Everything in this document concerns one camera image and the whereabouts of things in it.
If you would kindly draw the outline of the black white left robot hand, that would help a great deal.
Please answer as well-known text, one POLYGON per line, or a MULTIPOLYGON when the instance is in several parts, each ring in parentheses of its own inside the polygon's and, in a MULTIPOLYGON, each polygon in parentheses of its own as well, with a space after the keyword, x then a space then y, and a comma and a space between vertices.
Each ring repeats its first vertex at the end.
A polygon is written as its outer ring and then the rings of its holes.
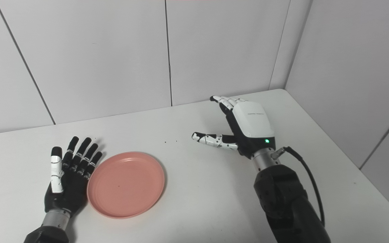
POLYGON ((87 137, 77 148, 74 136, 65 153, 59 146, 51 151, 51 180, 45 193, 44 209, 62 210, 72 217, 85 206, 87 185, 103 153, 98 144, 87 137))

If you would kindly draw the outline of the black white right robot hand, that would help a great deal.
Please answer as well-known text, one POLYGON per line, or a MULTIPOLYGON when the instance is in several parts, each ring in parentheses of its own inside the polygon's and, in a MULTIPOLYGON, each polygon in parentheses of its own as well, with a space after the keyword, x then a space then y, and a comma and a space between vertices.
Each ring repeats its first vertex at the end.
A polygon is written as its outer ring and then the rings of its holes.
POLYGON ((193 132, 191 138, 208 146, 238 151, 252 159, 255 153, 265 148, 276 150, 275 131, 260 103, 241 98, 211 96, 225 114, 232 135, 193 132))

